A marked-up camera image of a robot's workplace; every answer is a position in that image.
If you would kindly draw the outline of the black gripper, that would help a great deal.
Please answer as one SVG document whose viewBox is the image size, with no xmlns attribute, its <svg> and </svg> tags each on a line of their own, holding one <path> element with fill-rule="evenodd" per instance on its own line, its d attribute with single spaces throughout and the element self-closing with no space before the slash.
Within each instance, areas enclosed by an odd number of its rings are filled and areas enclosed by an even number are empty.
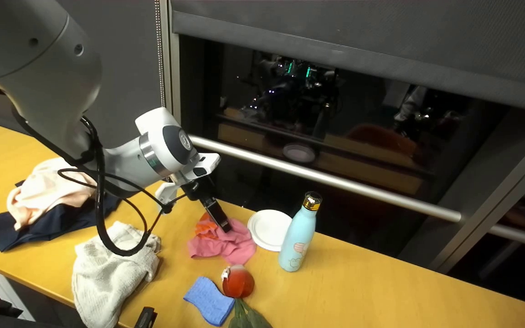
<svg viewBox="0 0 525 328">
<path fill-rule="evenodd" d="M 230 218 L 216 200 L 216 189 L 210 176 L 188 182 L 183 185 L 183 189 L 190 200 L 199 200 L 208 209 L 210 216 L 225 233 L 232 229 Z"/>
</svg>

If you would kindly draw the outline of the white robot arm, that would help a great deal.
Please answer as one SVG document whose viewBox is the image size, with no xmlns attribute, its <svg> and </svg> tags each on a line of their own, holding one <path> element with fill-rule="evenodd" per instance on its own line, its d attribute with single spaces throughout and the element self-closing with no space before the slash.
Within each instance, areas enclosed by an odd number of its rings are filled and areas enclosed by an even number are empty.
<svg viewBox="0 0 525 328">
<path fill-rule="evenodd" d="M 139 134 L 105 147 L 85 113 L 101 91 L 103 63 L 86 31 L 57 0 L 0 0 L 0 89 L 43 144 L 123 196 L 170 178 L 201 200 L 223 227 L 232 224 L 201 180 L 219 164 L 201 153 L 174 114 L 157 107 L 136 120 Z"/>
</svg>

